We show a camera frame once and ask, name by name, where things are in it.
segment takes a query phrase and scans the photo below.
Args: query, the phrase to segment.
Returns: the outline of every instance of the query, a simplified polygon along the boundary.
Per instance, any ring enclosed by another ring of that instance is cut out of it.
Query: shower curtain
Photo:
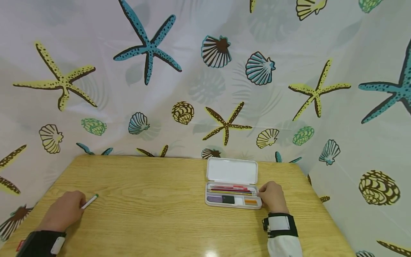
[[[0,246],[76,156],[102,154],[296,163],[357,256],[411,256],[409,10],[3,0]]]

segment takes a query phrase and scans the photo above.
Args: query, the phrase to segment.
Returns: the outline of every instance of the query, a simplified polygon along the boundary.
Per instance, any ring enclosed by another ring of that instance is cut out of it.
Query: white sleeve
[[[270,257],[302,257],[300,240],[296,236],[276,236],[267,242]]]

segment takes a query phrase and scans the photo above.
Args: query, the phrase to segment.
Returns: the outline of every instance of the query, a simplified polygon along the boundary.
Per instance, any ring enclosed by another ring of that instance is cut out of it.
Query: wood grain
[[[16,254],[64,192],[100,197],[68,229],[59,257],[268,256],[265,209],[204,203],[206,160],[82,155],[44,195],[0,250]],[[296,164],[259,162],[258,186],[282,185],[305,257],[355,256]]]

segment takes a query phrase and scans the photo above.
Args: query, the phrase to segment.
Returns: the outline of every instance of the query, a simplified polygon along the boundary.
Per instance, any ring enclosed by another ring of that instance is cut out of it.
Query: pencil case
[[[262,201],[257,196],[258,188],[255,186],[257,178],[258,164],[255,161],[209,158],[205,203],[210,206],[261,209]]]

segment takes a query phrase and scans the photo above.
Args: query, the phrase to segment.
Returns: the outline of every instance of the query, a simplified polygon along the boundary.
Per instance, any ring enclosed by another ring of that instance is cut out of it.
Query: purple eraser
[[[223,198],[221,196],[207,196],[207,201],[210,201],[212,203],[222,203]]]

